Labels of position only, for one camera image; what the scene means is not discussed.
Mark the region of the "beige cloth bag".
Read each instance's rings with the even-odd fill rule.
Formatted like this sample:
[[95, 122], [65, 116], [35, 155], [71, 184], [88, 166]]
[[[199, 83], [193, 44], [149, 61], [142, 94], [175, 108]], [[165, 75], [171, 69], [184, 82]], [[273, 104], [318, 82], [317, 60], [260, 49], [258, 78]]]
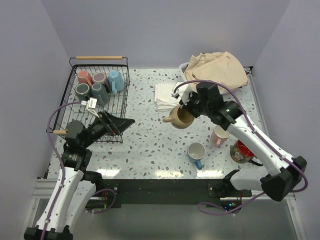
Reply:
[[249, 83], [240, 61], [227, 51], [191, 56], [183, 74], [187, 81], [196, 79], [214, 81], [231, 90], [247, 86]]

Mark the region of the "dark green glossy mug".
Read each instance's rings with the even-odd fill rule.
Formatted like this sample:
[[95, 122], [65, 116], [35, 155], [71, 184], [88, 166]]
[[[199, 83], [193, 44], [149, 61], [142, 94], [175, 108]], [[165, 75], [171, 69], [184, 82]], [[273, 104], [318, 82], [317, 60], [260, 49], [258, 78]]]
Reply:
[[79, 101], [88, 101], [91, 97], [91, 88], [87, 83], [80, 83], [75, 87], [75, 95]]

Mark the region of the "blue speckled mug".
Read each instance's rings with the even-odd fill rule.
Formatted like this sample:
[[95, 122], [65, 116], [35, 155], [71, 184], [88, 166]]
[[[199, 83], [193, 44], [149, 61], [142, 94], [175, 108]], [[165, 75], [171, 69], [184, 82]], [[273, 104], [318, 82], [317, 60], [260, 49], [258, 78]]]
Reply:
[[201, 170], [203, 168], [201, 161], [205, 154], [205, 147], [198, 142], [192, 143], [187, 149], [187, 156], [189, 160], [196, 166], [198, 170]]

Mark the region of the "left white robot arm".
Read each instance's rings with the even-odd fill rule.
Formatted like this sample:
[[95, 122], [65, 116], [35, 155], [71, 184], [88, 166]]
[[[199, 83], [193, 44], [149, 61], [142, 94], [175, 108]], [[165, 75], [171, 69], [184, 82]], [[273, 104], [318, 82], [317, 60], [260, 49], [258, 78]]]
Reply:
[[73, 239], [73, 226], [87, 202], [104, 191], [102, 175], [87, 170], [92, 157], [89, 146], [104, 135], [122, 135], [134, 123], [132, 118], [116, 117], [107, 111], [100, 111], [89, 126], [79, 120], [67, 124], [57, 182], [43, 214], [35, 227], [25, 230], [24, 239]]

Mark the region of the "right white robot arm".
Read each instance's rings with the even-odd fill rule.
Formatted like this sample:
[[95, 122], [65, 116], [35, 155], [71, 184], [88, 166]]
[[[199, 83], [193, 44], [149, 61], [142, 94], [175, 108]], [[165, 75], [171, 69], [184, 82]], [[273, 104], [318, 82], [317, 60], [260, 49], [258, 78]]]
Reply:
[[242, 142], [262, 163], [267, 175], [251, 178], [236, 171], [223, 183], [223, 192], [230, 197], [241, 190], [262, 191], [272, 200], [280, 202], [288, 193], [304, 191], [308, 185], [305, 175], [307, 161], [292, 156], [274, 143], [249, 118], [239, 99], [225, 101], [220, 94], [221, 84], [209, 80], [196, 80], [196, 90], [189, 82], [177, 85], [172, 93], [180, 99], [180, 107], [194, 118], [208, 117], [211, 122]]

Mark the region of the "grey green faceted mug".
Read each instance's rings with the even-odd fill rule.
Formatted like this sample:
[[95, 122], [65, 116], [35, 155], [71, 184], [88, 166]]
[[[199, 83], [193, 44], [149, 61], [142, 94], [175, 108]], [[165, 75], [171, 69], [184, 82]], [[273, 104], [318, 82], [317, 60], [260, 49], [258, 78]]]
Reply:
[[105, 106], [110, 99], [105, 86], [99, 82], [96, 82], [91, 86], [91, 94], [97, 99], [101, 106]]

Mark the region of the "folded white towel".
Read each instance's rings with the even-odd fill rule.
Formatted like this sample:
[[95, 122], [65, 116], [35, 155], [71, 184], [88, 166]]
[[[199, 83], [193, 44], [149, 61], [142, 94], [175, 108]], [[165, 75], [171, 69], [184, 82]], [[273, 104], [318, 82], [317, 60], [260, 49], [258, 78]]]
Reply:
[[161, 82], [155, 84], [154, 102], [158, 112], [171, 111], [179, 105], [180, 97], [172, 97], [173, 90], [181, 82]]

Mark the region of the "red inside patterned mug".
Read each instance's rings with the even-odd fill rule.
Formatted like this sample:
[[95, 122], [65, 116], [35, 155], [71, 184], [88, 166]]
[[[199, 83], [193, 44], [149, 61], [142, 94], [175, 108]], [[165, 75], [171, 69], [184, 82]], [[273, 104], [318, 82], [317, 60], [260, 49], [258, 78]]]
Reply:
[[253, 158], [255, 158], [256, 156], [240, 140], [237, 140], [235, 144], [230, 147], [229, 153], [232, 160], [239, 164], [251, 163], [258, 167], [263, 166], [262, 163], [253, 160]]

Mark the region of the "salmon pink mug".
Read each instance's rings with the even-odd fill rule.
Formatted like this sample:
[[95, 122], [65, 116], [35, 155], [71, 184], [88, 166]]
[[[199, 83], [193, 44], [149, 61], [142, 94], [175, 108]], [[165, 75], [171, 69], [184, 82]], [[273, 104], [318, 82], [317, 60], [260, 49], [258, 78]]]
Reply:
[[90, 87], [93, 84], [92, 76], [86, 70], [77, 73], [77, 80], [79, 84], [88, 84]]

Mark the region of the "pale pink mug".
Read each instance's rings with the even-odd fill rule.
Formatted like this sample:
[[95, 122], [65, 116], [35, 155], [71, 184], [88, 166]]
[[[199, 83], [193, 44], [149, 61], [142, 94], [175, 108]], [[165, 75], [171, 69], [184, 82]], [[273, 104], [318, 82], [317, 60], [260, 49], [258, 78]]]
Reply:
[[211, 140], [215, 147], [219, 147], [221, 144], [223, 144], [231, 134], [224, 130], [221, 126], [216, 125], [213, 129], [213, 132], [211, 134]]

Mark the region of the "white plastic basin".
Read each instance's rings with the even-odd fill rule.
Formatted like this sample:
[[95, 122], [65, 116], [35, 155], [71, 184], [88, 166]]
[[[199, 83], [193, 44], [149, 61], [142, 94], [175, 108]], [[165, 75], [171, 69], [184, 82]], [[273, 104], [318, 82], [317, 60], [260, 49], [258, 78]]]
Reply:
[[184, 62], [182, 64], [179, 65], [178, 69], [179, 69], [179, 72], [180, 74], [183, 76], [187, 67], [188, 67], [189, 63], [188, 62]]

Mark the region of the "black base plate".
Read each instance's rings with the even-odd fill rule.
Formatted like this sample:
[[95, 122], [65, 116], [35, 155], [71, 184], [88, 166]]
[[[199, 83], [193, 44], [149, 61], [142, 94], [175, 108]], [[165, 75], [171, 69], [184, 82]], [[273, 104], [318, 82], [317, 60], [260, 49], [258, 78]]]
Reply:
[[97, 191], [115, 192], [114, 208], [122, 205], [196, 205], [220, 204], [222, 198], [250, 197], [250, 190], [227, 188], [221, 179], [103, 179]]

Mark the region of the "light blue faceted mug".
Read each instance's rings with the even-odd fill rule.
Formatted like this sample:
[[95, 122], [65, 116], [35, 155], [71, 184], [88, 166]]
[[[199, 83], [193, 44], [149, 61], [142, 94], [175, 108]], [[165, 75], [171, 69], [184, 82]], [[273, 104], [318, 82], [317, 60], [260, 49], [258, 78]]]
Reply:
[[121, 73], [117, 70], [111, 70], [108, 73], [108, 82], [112, 93], [115, 95], [125, 88], [125, 82]]

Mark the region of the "tan glazed round mug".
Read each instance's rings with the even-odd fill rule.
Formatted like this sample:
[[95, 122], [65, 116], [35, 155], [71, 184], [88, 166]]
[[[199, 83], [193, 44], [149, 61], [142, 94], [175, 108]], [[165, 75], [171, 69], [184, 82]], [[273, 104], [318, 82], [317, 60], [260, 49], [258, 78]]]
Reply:
[[182, 107], [175, 106], [169, 113], [168, 116], [164, 117], [162, 121], [164, 123], [170, 123], [177, 129], [186, 129], [188, 128], [193, 122], [195, 117], [190, 114], [187, 110], [182, 109]]

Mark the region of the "purple mug black handle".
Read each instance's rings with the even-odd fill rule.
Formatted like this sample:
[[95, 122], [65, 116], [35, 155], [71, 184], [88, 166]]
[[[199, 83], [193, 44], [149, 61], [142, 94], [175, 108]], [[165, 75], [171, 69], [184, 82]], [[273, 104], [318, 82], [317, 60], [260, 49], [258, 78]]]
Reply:
[[104, 84], [107, 85], [107, 75], [104, 72], [97, 72], [92, 76], [92, 81], [94, 83], [100, 83], [100, 84]]

